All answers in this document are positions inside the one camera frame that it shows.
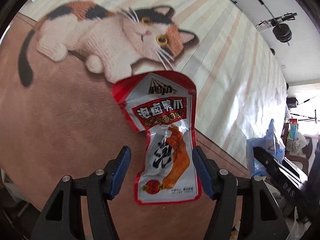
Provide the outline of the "blue plastic wrapper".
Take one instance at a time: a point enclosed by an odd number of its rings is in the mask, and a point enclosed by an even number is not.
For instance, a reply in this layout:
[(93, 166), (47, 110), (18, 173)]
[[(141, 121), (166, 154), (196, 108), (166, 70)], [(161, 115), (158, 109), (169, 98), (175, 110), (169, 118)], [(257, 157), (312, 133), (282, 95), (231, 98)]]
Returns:
[(271, 119), (264, 137), (246, 140), (246, 161), (249, 178), (256, 175), (268, 176), (267, 165), (275, 161), (282, 164), (284, 155), (283, 140), (276, 135), (274, 120)]

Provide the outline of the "red silver snack wrapper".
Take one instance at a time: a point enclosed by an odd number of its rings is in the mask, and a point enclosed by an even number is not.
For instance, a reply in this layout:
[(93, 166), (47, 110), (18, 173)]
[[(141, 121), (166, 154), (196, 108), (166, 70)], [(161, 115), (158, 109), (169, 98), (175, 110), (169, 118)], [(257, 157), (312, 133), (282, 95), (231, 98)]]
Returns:
[(135, 178), (139, 205), (198, 200), (200, 180), (192, 159), (196, 145), (196, 86), (174, 71), (135, 75), (112, 86), (127, 122), (146, 133), (143, 169)]

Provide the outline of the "cat print striped tablecloth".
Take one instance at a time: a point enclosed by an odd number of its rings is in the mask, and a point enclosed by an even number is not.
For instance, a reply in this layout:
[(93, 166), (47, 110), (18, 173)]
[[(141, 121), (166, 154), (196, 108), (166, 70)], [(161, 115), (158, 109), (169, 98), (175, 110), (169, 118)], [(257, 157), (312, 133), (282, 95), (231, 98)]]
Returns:
[[(195, 202), (138, 205), (134, 180), (143, 168), (145, 133), (125, 120), (103, 75), (88, 72), (70, 54), (53, 62), (33, 37), (27, 58), (33, 83), (24, 87), (18, 59), (34, 22), (74, 0), (8, 0), (1, 18), (11, 26), (1, 43), (1, 168), (23, 196), (43, 208), (65, 174), (89, 175), (127, 145), (132, 161), (120, 194), (110, 202), (121, 239), (203, 239), (214, 208)], [(281, 130), (286, 85), (280, 65), (249, 19), (229, 0), (91, 0), (110, 11), (169, 5), (173, 20), (199, 43), (174, 62), (196, 84), (197, 143), (208, 157), (245, 176), (245, 144), (265, 134), (271, 119)]]

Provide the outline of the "black dumbbell weight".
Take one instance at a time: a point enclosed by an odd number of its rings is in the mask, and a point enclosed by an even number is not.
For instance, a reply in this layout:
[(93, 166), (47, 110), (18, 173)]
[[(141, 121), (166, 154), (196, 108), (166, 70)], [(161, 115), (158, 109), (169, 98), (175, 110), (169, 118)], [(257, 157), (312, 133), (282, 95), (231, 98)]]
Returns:
[(287, 43), (292, 38), (292, 31), (286, 23), (280, 23), (274, 26), (272, 32), (281, 43)]

